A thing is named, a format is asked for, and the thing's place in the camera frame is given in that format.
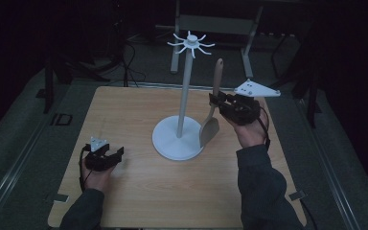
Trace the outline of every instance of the dark sleeve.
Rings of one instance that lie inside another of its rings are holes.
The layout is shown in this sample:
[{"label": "dark sleeve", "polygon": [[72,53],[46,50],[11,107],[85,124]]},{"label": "dark sleeve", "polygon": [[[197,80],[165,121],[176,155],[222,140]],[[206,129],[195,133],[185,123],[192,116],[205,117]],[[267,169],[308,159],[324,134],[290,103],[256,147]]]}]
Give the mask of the dark sleeve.
[{"label": "dark sleeve", "polygon": [[237,151],[244,229],[303,229],[285,198],[287,183],[273,169],[265,145]]},{"label": "dark sleeve", "polygon": [[92,230],[99,226],[103,215],[104,193],[86,189],[70,207],[59,229]]}]

